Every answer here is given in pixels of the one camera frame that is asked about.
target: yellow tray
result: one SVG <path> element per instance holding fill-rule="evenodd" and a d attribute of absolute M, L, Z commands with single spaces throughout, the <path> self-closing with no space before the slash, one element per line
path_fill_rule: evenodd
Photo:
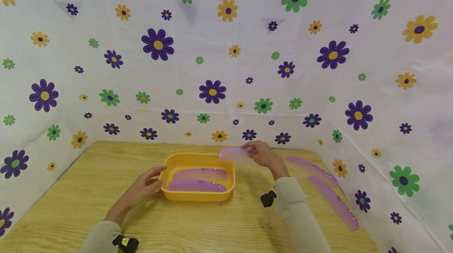
<path fill-rule="evenodd" d="M 172 201 L 222 202 L 229 198 L 236 184 L 236 174 L 232 163 L 219 161 L 218 154 L 176 153 L 165 160 L 168 168 L 160 173 L 159 179 L 164 181 L 161 189 L 164 196 Z M 212 181 L 226 187 L 225 192 L 183 192 L 167 190 L 173 175 L 181 170 L 193 168 L 217 168 L 228 173 L 228 180 Z"/>

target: fabric wall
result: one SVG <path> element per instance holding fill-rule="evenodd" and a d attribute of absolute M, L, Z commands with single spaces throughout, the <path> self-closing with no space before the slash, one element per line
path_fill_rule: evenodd
<path fill-rule="evenodd" d="M 0 0 L 0 238 L 96 140 L 259 139 L 317 152 L 381 252 L 452 252 L 452 17 L 453 0 Z"/>

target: purple comb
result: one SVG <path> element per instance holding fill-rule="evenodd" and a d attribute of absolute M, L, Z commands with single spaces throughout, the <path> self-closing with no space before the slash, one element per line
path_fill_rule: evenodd
<path fill-rule="evenodd" d="M 225 192 L 227 188 L 210 181 L 184 179 L 170 182 L 167 186 L 167 190 L 185 192 Z"/>
<path fill-rule="evenodd" d="M 318 176 L 309 176 L 308 180 L 313 184 L 314 188 L 324 197 L 330 207 L 337 213 L 342 221 L 349 227 L 351 231 L 359 229 L 359 222 L 354 214 L 349 210 L 349 207 L 341 200 L 341 198 L 329 188 Z"/>
<path fill-rule="evenodd" d="M 299 157 L 295 157 L 293 155 L 289 155 L 286 157 L 287 161 L 290 161 L 291 163 L 295 164 L 296 166 L 300 167 L 301 169 L 305 170 L 306 172 L 309 172 L 311 175 L 316 175 L 322 181 L 325 183 L 332 185 L 333 187 L 337 187 L 339 182 L 337 179 L 335 179 L 330 173 L 326 172 L 325 170 L 315 166 L 314 164 L 303 160 Z"/>
<path fill-rule="evenodd" d="M 194 168 L 181 170 L 173 175 L 174 180 L 201 179 L 201 180 L 228 180 L 228 173 L 218 168 Z"/>

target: pink comb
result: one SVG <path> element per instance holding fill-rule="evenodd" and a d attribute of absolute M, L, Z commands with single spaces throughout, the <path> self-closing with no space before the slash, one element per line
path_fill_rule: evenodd
<path fill-rule="evenodd" d="M 355 218 L 354 214 L 349 210 L 349 207 L 341 200 L 341 198 L 329 188 L 318 176 L 309 176 L 308 180 L 318 190 L 318 192 L 324 197 L 330 207 L 337 213 L 339 218 L 349 227 L 351 231 L 359 229 L 359 222 Z"/>
<path fill-rule="evenodd" d="M 201 179 L 206 181 L 228 180 L 228 173 L 218 168 L 194 168 L 190 170 L 181 170 L 173 175 L 174 180 Z"/>
<path fill-rule="evenodd" d="M 176 180 L 167 186 L 169 191 L 187 191 L 187 192 L 225 192 L 227 190 L 223 185 L 195 179 Z"/>
<path fill-rule="evenodd" d="M 303 160 L 299 157 L 295 157 L 293 155 L 289 155 L 286 157 L 287 161 L 290 161 L 291 163 L 295 164 L 296 166 L 300 167 L 301 169 L 305 170 L 306 172 L 309 172 L 311 175 L 316 175 L 322 181 L 325 183 L 332 185 L 333 187 L 337 187 L 339 182 L 337 179 L 335 179 L 330 173 L 326 172 L 325 170 L 315 166 L 314 164 Z"/>

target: sleeve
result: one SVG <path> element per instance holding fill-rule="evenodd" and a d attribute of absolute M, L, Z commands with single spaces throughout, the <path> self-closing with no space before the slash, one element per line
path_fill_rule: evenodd
<path fill-rule="evenodd" d="M 307 205 L 307 198 L 295 178 L 275 181 L 275 208 L 293 242 L 296 253 L 331 253 L 318 222 Z"/>
<path fill-rule="evenodd" d="M 112 241 L 121 234 L 121 227 L 112 221 L 102 221 L 93 227 L 79 253 L 117 253 Z"/>

